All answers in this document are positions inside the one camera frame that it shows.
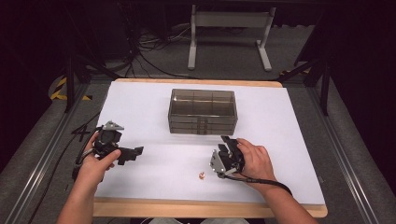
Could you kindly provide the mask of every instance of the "black cable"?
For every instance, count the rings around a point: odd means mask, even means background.
[[[107,222],[107,224],[110,224],[110,223],[113,222],[114,220],[116,220],[116,217],[111,218],[111,219]]]
[[[122,64],[116,65],[114,67],[110,67],[107,68],[107,70],[112,71],[112,72],[119,72],[120,70],[126,68],[128,66],[128,64],[130,64],[132,62],[132,57],[128,56],[125,60],[123,60]],[[102,74],[101,71],[97,70],[97,69],[90,69],[87,68],[87,70],[91,73],[91,74]]]
[[[136,78],[136,75],[134,74],[134,65],[131,63],[131,68],[132,68],[132,75],[134,75],[134,78]]]
[[[43,194],[41,195],[41,198],[40,198],[40,200],[38,201],[38,204],[37,204],[37,206],[35,207],[35,211],[33,212],[33,214],[30,216],[30,219],[29,219],[29,224],[30,223],[32,223],[32,221],[33,221],[33,218],[35,218],[35,214],[37,213],[37,211],[38,211],[38,208],[40,207],[40,205],[43,203],[43,201],[44,201],[44,198],[45,198],[45,196],[46,196],[46,194],[47,194],[47,192],[48,192],[48,190],[49,190],[49,188],[50,188],[50,183],[51,183],[51,181],[52,181],[52,178],[53,178],[53,176],[55,175],[55,171],[56,171],[56,169],[58,168],[58,165],[59,165],[59,162],[61,162],[61,159],[62,159],[62,157],[64,156],[64,153],[66,152],[66,150],[67,150],[67,148],[70,146],[70,144],[72,143],[72,141],[77,137],[77,135],[79,134],[79,131],[81,131],[86,125],[88,125],[94,118],[96,118],[98,115],[100,114],[100,112],[98,112],[98,113],[96,113],[91,119],[89,119],[87,122],[85,122],[83,125],[81,125],[79,128],[77,128],[76,130],[75,130],[75,134],[73,135],[73,137],[67,142],[67,144],[66,144],[66,146],[64,147],[64,149],[63,149],[63,151],[62,151],[62,153],[61,153],[61,156],[58,158],[58,160],[56,161],[56,163],[55,163],[55,167],[53,168],[53,170],[52,170],[52,172],[51,172],[51,174],[50,174],[50,177],[49,177],[49,181],[48,181],[48,183],[47,183],[47,186],[46,186],[46,188],[44,189],[44,192],[43,192]]]
[[[219,30],[224,33],[227,33],[227,34],[231,34],[231,35],[240,35],[240,34],[244,33],[246,28],[235,28],[235,27],[229,28],[229,27],[227,27],[225,29],[219,28]]]
[[[129,70],[131,70],[131,68],[132,68],[132,62],[129,63],[129,67],[126,70],[126,73],[125,73],[124,77],[128,77],[128,73],[129,73]]]
[[[69,20],[71,21],[71,23],[73,24],[73,27],[75,28],[75,30],[77,31],[79,37],[81,38],[82,42],[85,44],[85,48],[87,49],[87,51],[91,54],[91,56],[96,59],[95,55],[93,54],[90,45],[88,44],[87,40],[84,37],[84,34],[78,29],[75,21],[73,20],[73,16],[70,14],[69,10],[67,9],[67,6],[65,3],[62,3],[63,7],[64,7],[64,11],[67,13],[67,16],[69,18]]]
[[[141,67],[143,70],[145,70],[145,72],[146,72],[146,74],[148,75],[148,77],[149,77],[149,78],[153,78],[153,77],[151,77],[151,76],[149,75],[148,70],[146,70],[146,69],[143,67],[142,63],[141,63],[137,58],[136,58],[136,60],[139,62],[140,67]]]
[[[95,129],[93,129],[93,131],[90,133],[90,135],[88,136],[87,139],[85,139],[84,144],[82,145],[81,150],[78,153],[78,156],[76,157],[76,164],[81,165],[82,162],[84,161],[85,157],[88,156],[86,155],[84,158],[81,158],[82,154],[84,153],[84,149],[85,146],[87,146],[88,142],[90,141],[90,139],[93,137],[93,135],[97,132],[102,130],[103,127],[96,127]]]
[[[224,175],[223,177],[227,178],[227,179],[231,179],[231,180],[246,182],[246,183],[274,185],[274,186],[277,186],[277,187],[280,187],[280,188],[284,189],[291,196],[293,195],[291,193],[291,190],[286,185],[284,185],[284,184],[282,184],[280,182],[274,181],[274,180],[255,179],[255,178],[251,178],[251,177],[248,177],[248,176],[246,176],[246,178],[237,178],[237,177],[233,177],[233,176],[229,176],[229,175]]]
[[[144,52],[149,52],[149,51],[152,51],[152,50],[161,50],[161,49],[164,49],[164,48],[166,48],[167,46],[169,46],[170,44],[173,44],[173,43],[176,43],[176,42],[178,42],[178,41],[180,41],[181,39],[183,39],[185,36],[186,36],[186,34],[188,33],[187,31],[190,29],[190,27],[189,28],[187,28],[187,29],[184,29],[181,33],[178,33],[178,35],[175,35],[175,36],[168,36],[168,37],[166,37],[166,40],[164,40],[164,41],[162,41],[160,38],[158,38],[158,37],[152,37],[152,38],[150,38],[150,39],[148,39],[148,40],[142,40],[142,38],[143,38],[143,36],[144,35],[147,35],[147,34],[149,34],[149,33],[145,33],[145,34],[142,34],[140,37],[139,37],[139,49],[141,50],[141,51],[144,51]],[[146,47],[146,46],[144,46],[144,45],[147,45],[147,44],[154,44],[154,46],[152,46],[152,47]]]
[[[94,61],[91,61],[90,59],[85,58],[85,57],[82,56],[82,55],[76,55],[76,58],[77,58],[80,62],[83,62],[83,63],[85,63],[85,64],[87,64],[87,65],[90,65],[90,66],[94,67],[95,69],[97,69],[97,70],[100,71],[101,73],[107,75],[108,77],[113,78],[114,80],[117,79],[117,78],[122,78],[122,77],[119,76],[118,74],[116,74],[116,73],[114,73],[114,72],[112,72],[112,71],[106,69],[106,68],[103,67],[101,64],[98,64],[98,63],[96,63],[96,62],[94,62]]]
[[[142,59],[146,61],[146,63],[149,63],[149,64],[150,64],[151,66],[153,66],[155,69],[157,69],[158,71],[160,71],[160,72],[162,72],[162,73],[164,73],[164,74],[166,74],[166,75],[168,75],[168,76],[171,76],[171,77],[184,77],[184,78],[191,78],[191,79],[200,79],[200,78],[198,78],[198,77],[185,77],[185,76],[181,76],[181,75],[176,75],[176,74],[167,73],[167,72],[163,71],[161,68],[159,68],[159,67],[155,66],[154,64],[152,64],[151,62],[149,62],[149,61],[145,58],[145,56],[143,56],[142,52],[139,52],[139,54],[140,54],[140,56],[142,56]]]

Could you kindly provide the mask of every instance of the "wooden table edge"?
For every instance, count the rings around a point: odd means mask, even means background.
[[[202,84],[226,86],[251,86],[282,88],[277,81],[246,81],[246,80],[209,80],[209,79],[150,79],[150,78],[119,78],[116,82],[147,82],[147,83],[176,83],[176,84]]]
[[[324,204],[303,204],[313,217],[326,217]],[[265,203],[95,198],[94,217],[274,217]]]

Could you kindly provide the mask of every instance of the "hand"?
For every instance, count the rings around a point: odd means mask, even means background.
[[[267,149],[263,146],[254,146],[248,140],[237,138],[238,148],[244,154],[245,167],[242,175],[235,174],[235,176],[243,177],[243,175],[256,178],[268,179],[276,181],[274,169],[268,155]],[[254,189],[262,192],[267,191],[274,186],[264,184],[249,184]]]
[[[93,147],[93,142],[99,133],[95,133],[89,140],[85,151]],[[114,150],[100,161],[91,153],[83,161],[78,173],[76,184],[78,183],[88,190],[96,191],[97,185],[102,181],[105,171],[114,167],[113,162],[120,156],[120,150]]]

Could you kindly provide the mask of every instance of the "drawer unit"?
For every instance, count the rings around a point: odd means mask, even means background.
[[[171,133],[233,135],[236,122],[233,91],[172,90]]]

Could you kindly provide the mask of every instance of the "finger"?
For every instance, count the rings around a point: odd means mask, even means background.
[[[113,163],[113,161],[115,161],[120,156],[120,154],[121,151],[119,149],[116,149],[107,156],[105,156],[103,159],[99,161],[101,168],[105,170]]]
[[[99,135],[98,132],[93,134],[93,136],[88,141],[87,146],[85,146],[85,150],[89,150],[89,149],[91,149],[93,147],[93,143],[95,142],[95,139],[98,137],[98,135]]]
[[[268,151],[264,146],[257,146],[258,149],[258,155],[264,159],[268,157]]]
[[[246,146],[247,145],[247,140],[243,138],[238,138],[238,145],[237,147],[241,150],[242,154],[244,154],[244,159],[246,163],[250,163],[253,161],[253,155],[251,153],[251,150]]]
[[[111,163],[111,164],[107,167],[106,170],[110,170],[110,169],[113,168],[113,167],[114,167],[114,163]]]
[[[250,160],[251,160],[251,162],[254,162],[255,158],[257,158],[259,156],[258,152],[257,152],[257,149],[256,149],[256,146],[254,146],[253,144],[251,144],[248,140],[246,140],[244,138],[238,138],[237,141],[238,141],[238,143],[242,144],[243,147],[246,147],[247,150],[249,150],[249,153],[250,153],[250,156],[251,156]]]

